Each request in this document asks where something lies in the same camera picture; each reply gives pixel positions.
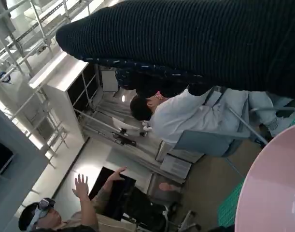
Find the person's hand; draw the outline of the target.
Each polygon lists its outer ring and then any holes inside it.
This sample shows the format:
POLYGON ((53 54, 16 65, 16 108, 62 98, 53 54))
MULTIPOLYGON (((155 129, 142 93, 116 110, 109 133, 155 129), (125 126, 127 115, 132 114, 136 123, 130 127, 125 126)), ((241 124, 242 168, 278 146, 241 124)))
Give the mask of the person's hand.
POLYGON ((158 186, 161 191, 180 192, 180 188, 178 186, 169 184, 167 182, 162 182, 158 186))

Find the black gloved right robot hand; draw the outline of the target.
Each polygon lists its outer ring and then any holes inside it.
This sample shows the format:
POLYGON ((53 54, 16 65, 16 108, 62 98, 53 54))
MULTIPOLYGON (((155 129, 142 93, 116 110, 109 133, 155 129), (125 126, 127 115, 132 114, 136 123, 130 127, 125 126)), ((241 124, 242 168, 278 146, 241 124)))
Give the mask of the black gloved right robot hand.
POLYGON ((85 62, 295 99, 295 0, 125 0, 56 41, 85 62))

